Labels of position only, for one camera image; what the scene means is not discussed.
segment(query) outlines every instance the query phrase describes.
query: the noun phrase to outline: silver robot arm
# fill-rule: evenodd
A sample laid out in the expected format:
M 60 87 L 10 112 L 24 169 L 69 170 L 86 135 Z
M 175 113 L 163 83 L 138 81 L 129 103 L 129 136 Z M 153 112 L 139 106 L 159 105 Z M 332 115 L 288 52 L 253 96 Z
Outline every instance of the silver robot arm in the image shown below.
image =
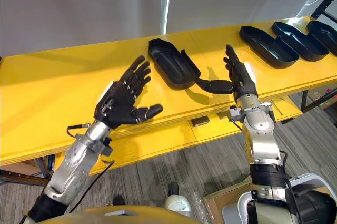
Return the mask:
M 113 129 L 121 124 L 147 121 L 160 112 L 159 104 L 136 108 L 134 103 L 151 78 L 149 62 L 140 56 L 125 71 L 119 81 L 106 90 L 94 112 L 94 122 L 85 134 L 77 134 L 61 166 L 54 172 L 43 193 L 21 223 L 36 223 L 63 215 L 81 191 L 89 172 L 100 155 L 109 156 Z
M 258 218 L 259 213 L 266 211 L 272 216 L 278 214 L 276 223 L 298 223 L 300 219 L 292 193 L 289 176 L 281 159 L 279 147 L 273 135 L 276 123 L 272 111 L 271 102 L 260 103 L 255 83 L 245 65 L 239 61 L 234 49 L 227 45 L 224 58 L 232 87 L 226 80 L 203 81 L 198 84 L 203 90 L 222 94 L 219 86 L 227 86 L 226 91 L 231 90 L 237 106 L 229 109 L 229 120 L 243 123 L 242 131 L 246 138 L 247 159 L 250 165 L 250 175 L 254 189 L 251 192 L 254 204 L 247 211 L 250 223 L 265 223 Z

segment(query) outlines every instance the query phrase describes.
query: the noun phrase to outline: wire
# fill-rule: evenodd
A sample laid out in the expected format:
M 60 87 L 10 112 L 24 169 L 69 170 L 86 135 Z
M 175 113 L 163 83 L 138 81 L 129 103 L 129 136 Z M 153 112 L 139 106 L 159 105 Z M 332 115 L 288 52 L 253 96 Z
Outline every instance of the wire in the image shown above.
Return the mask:
M 233 122 L 233 123 L 234 123 L 234 125 L 236 125 L 236 127 L 237 127 L 237 128 L 239 128 L 239 129 L 240 129 L 240 131 L 242 132 L 242 128 L 241 128 L 241 127 L 240 127 L 238 124 L 236 124 L 234 120 L 231 120 L 231 122 Z
M 88 189 L 86 189 L 86 191 L 84 192 L 84 194 L 82 195 L 82 197 L 80 198 L 80 200 L 77 202 L 77 204 L 70 210 L 69 213 L 73 212 L 76 207 L 78 207 L 78 205 L 82 202 L 82 200 L 84 199 L 85 195 L 88 193 L 88 191 L 91 189 L 91 187 L 95 184 L 95 182 L 114 164 L 114 161 L 112 161 L 106 168 L 105 170 L 103 170 L 101 172 L 101 174 L 99 174 L 97 176 L 97 178 L 95 178 L 95 180 L 90 184 L 90 186 L 88 187 Z
M 85 124 L 78 124 L 78 125 L 70 125 L 67 127 L 67 134 L 73 138 L 75 138 L 75 136 L 73 136 L 69 130 L 71 129 L 79 129 L 79 128 L 88 128 L 90 126 L 90 123 L 85 123 Z

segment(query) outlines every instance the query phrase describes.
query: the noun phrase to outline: yellow tabletop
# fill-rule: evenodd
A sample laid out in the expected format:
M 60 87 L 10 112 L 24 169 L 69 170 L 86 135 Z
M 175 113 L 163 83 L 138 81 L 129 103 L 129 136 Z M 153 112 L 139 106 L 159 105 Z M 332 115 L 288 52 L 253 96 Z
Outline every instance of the yellow tabletop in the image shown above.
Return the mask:
M 272 108 L 277 121 L 295 118 L 302 114 L 287 96 L 273 98 L 272 101 Z M 223 114 L 211 114 L 209 119 L 209 123 L 197 127 L 193 127 L 190 121 L 182 121 L 114 139 L 110 143 L 113 149 L 111 156 L 102 157 L 102 160 L 108 162 L 114 160 L 115 162 L 111 167 L 111 169 L 114 169 L 241 132 Z M 65 152 L 56 155 L 54 169 L 61 165 L 64 157 Z M 97 161 L 90 174 L 102 172 L 107 167 L 107 164 L 102 160 Z
M 308 17 L 283 20 L 307 32 Z M 253 23 L 272 36 L 273 21 Z M 243 62 L 252 64 L 257 91 L 264 100 L 337 80 L 337 57 L 328 54 L 317 62 L 300 59 L 287 69 L 274 69 L 239 37 L 241 25 L 168 34 L 160 38 L 186 49 L 200 68 L 202 78 L 228 79 L 222 58 L 231 44 Z M 98 98 L 111 80 L 117 80 L 139 55 L 147 55 L 153 37 L 61 48 L 4 58 L 0 66 L 0 164 L 15 163 L 67 149 L 73 139 L 68 125 L 91 122 Z M 160 103 L 164 111 L 152 121 L 121 126 L 113 139 L 178 123 L 201 115 L 225 111 L 232 95 L 209 94 L 197 86 L 171 90 L 153 70 L 152 81 L 137 105 Z

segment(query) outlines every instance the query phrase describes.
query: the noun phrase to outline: cardboard box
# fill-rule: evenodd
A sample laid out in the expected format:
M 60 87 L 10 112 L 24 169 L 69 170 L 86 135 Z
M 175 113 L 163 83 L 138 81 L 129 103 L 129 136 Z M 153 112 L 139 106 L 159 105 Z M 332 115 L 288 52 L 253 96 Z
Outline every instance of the cardboard box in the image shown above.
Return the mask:
M 319 99 L 320 97 L 324 96 L 326 93 L 331 92 L 332 90 L 337 88 L 337 83 L 331 83 L 327 85 L 323 85 L 321 87 L 318 87 L 313 90 L 308 91 L 308 96 L 315 101 L 316 99 Z M 330 107 L 332 104 L 337 102 L 337 95 L 333 98 L 330 98 L 329 100 L 325 101 L 324 103 L 320 104 L 319 107 L 321 109 L 325 109 L 327 107 Z
M 248 191 L 251 191 L 252 180 L 247 177 L 243 182 L 227 187 L 204 197 L 207 211 L 211 217 L 213 224 L 225 224 L 222 218 L 222 209 L 224 206 L 236 203 L 239 197 Z M 316 191 L 327 193 L 331 196 L 327 187 L 320 187 Z

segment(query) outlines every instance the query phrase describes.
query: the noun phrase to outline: black plastic tray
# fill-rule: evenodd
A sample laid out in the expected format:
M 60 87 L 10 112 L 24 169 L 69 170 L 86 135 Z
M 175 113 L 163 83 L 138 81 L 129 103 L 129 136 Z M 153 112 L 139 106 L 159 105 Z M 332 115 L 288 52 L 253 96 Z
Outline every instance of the black plastic tray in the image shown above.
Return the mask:
M 180 53 L 172 43 L 160 38 L 148 42 L 148 54 L 166 84 L 174 90 L 191 87 L 195 83 L 195 75 L 201 75 L 184 50 Z
M 310 21 L 306 27 L 334 55 L 337 55 L 337 31 L 334 28 L 314 20 Z
M 289 67 L 300 58 L 280 36 L 274 39 L 265 31 L 253 26 L 242 26 L 240 36 L 262 56 L 262 59 L 278 69 Z
M 272 30 L 281 36 L 291 48 L 309 61 L 319 61 L 328 53 L 328 49 L 312 33 L 305 35 L 295 27 L 283 22 L 274 22 Z

